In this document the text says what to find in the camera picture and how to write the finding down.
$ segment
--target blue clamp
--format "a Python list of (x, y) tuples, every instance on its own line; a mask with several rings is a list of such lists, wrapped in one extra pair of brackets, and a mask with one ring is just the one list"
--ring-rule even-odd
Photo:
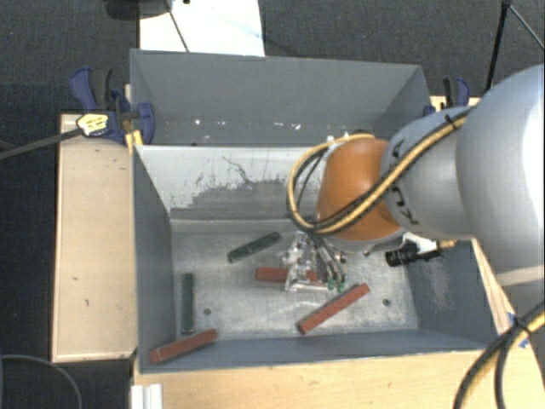
[(131, 111), (130, 102), (123, 92), (120, 89), (109, 89), (110, 75), (110, 71), (102, 72), (85, 66), (71, 75), (70, 91), (86, 113), (100, 111), (107, 115), (108, 130), (98, 137), (124, 144), (128, 131), (123, 122), (130, 121), (129, 127), (140, 130), (144, 143), (150, 144), (155, 132), (152, 105), (147, 102), (139, 103), (136, 110)]
[(445, 86), (446, 107), (465, 107), (469, 104), (468, 82), (463, 78), (444, 78), (443, 85)]

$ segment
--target gray bin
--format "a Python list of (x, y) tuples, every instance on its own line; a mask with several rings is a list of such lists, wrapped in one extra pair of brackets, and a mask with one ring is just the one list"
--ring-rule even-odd
[[(478, 349), (496, 336), (469, 243), (407, 268), (388, 267), (382, 254), (353, 257), (349, 284), (371, 292), (304, 337), (296, 321), (335, 293), (254, 279), (256, 267), (279, 265), (295, 232), (285, 183), (298, 156), (342, 130), (389, 137), (420, 117), (429, 97), (418, 66), (133, 51), (131, 87), (158, 119), (158, 144), (133, 159), (141, 372)], [(308, 184), (309, 210), (319, 177)], [(279, 244), (227, 261), (271, 231)], [(214, 327), (219, 338), (153, 366), (150, 350), (182, 337), (185, 272), (195, 274), (195, 331)]]

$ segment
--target yellow cable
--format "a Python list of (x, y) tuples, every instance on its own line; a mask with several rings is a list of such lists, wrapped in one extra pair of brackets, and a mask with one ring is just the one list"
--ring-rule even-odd
[(323, 150), (325, 148), (329, 148), (333, 146), (334, 144), (340, 144), (348, 141), (355, 141), (359, 139), (364, 138), (374, 138), (371, 134), (355, 134), (355, 135), (345, 135), (340, 138), (336, 138), (332, 141), (323, 142), (321, 144), (318, 144), (315, 147), (309, 148), (298, 160), (295, 162), (293, 168), (290, 172), (290, 177), (288, 179), (288, 201), (290, 204), (290, 210), (293, 215), (293, 217), (299, 222), (302, 226), (306, 228), (313, 228), (314, 225), (307, 222), (301, 215), (299, 215), (299, 210), (297, 208), (297, 204), (295, 202), (295, 195), (294, 195), (294, 180), (295, 180), (295, 174), (299, 170), (299, 167), (313, 154), (316, 152), (319, 152), (320, 150)]
[(388, 187), (403, 173), (407, 167), (423, 152), (428, 150), (433, 144), (436, 142), (442, 140), (447, 135), (452, 133), (454, 130), (458, 129), (460, 125), (462, 125), (466, 120), (466, 117), (461, 117), (457, 119), (456, 121), (453, 121), (452, 126), (445, 126), (444, 128), (438, 130), (437, 132), (430, 135), (425, 140), (421, 141), (418, 145), (413, 147), (409, 153), (404, 157), (404, 159), (395, 166), (395, 168), (392, 170), (392, 172), (387, 176), (387, 178), (380, 184), (380, 186), (367, 198), (364, 202), (362, 202), (351, 214), (345, 216), (340, 221), (336, 222), (335, 224), (329, 226), (328, 228), (322, 228), (316, 231), (318, 234), (327, 234), (331, 232), (335, 232), (336, 230), (340, 228), (344, 228), (347, 224), (355, 220), (358, 216), (360, 216), (363, 212), (368, 210), (377, 199), (379, 199), (383, 193), (385, 193), (388, 189)]
[[(526, 328), (531, 332), (535, 332), (537, 329), (545, 325), (545, 311), (537, 315), (527, 326)], [(514, 340), (512, 347), (518, 347), (522, 343), (528, 334), (526, 331), (522, 331)], [(496, 365), (497, 358), (499, 356), (499, 351), (491, 356), (479, 369), (479, 372), (475, 375), (473, 381), (469, 384), (468, 395), (471, 395), (475, 388), (479, 385), (480, 381), (486, 374)]]
[[(377, 187), (377, 189), (367, 199), (365, 199), (365, 201), (359, 204), (358, 207), (354, 209), (352, 213), (344, 216), (341, 220), (339, 220), (335, 224), (332, 224), (331, 226), (328, 226), (327, 228), (316, 229), (315, 232), (318, 234), (334, 233), (337, 230), (344, 228), (349, 223), (353, 222), (358, 216), (360, 216), (362, 213), (368, 210), (382, 196), (382, 194), (387, 191), (388, 187), (396, 179), (398, 179), (401, 173), (403, 173), (418, 156), (420, 156), (423, 152), (428, 150), (432, 145), (434, 145), (435, 143), (437, 143), (438, 141), (442, 140), (447, 135), (452, 133), (454, 130), (457, 130), (465, 122), (465, 120), (466, 120), (466, 116), (459, 117), (458, 119), (452, 122), (451, 126), (445, 126), (441, 128), (437, 132), (431, 134), (425, 140), (418, 143), (415, 147), (411, 148), (409, 153), (405, 155), (404, 159), (395, 166), (392, 172), (381, 182), (381, 184)], [(372, 137), (372, 135), (366, 135), (366, 134), (350, 135), (350, 136), (343, 136), (341, 138), (337, 138), (333, 141), (324, 142), (322, 144), (317, 145), (316, 147), (313, 147), (307, 150), (295, 163), (295, 165), (293, 166), (290, 172), (290, 178), (288, 180), (288, 202), (290, 205), (292, 216), (301, 226), (308, 229), (315, 229), (318, 223), (310, 223), (310, 222), (307, 222), (305, 219), (303, 219), (301, 215), (299, 214), (297, 205), (295, 203), (293, 184), (295, 180), (295, 174), (299, 170), (300, 166), (313, 154), (315, 154), (316, 152), (320, 150), (323, 150), (324, 148), (331, 147), (333, 144), (347, 142), (347, 141), (351, 141), (351, 140), (359, 139), (359, 138), (369, 138), (369, 137)]]

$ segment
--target white paper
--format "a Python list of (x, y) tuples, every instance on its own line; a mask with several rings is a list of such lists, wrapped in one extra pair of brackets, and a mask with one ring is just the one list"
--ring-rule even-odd
[[(190, 52), (264, 56), (257, 0), (172, 0), (172, 16)], [(149, 16), (141, 5), (140, 47), (185, 51), (171, 15)]]

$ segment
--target bin floor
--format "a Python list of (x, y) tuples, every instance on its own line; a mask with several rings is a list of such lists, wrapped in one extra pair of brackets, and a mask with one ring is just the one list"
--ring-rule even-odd
[[(214, 222), (175, 220), (172, 224), (177, 224), (172, 229), (172, 257), (178, 329), (184, 273), (195, 277), (195, 331), (215, 328), (222, 340), (298, 337), (296, 322), (338, 295), (336, 291), (287, 292), (282, 284), (255, 280), (257, 267), (281, 266), (280, 256), (295, 234), (289, 220), (268, 221), (261, 228), (256, 228), (256, 221), (240, 220), (236, 229), (224, 223), (220, 230)], [(246, 259), (228, 262), (229, 251), (273, 231), (282, 235), (282, 241)], [(382, 253), (351, 255), (348, 263), (347, 287), (365, 282), (370, 293), (309, 335), (417, 328), (405, 268), (390, 268)]]

